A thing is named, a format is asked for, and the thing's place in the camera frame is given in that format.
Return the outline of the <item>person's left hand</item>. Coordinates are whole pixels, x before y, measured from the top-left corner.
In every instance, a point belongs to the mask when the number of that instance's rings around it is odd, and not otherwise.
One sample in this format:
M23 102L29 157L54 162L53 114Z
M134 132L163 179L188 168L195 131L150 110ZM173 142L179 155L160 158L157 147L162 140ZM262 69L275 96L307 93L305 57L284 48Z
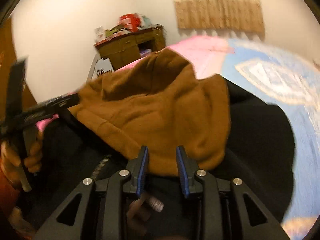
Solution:
M23 161L30 173L36 173L41 168L42 141L43 133L38 131L37 138L31 145L28 157ZM20 165L21 159L18 153L7 140L3 141L1 143L1 170L13 187L21 185L21 180L18 175L18 167Z

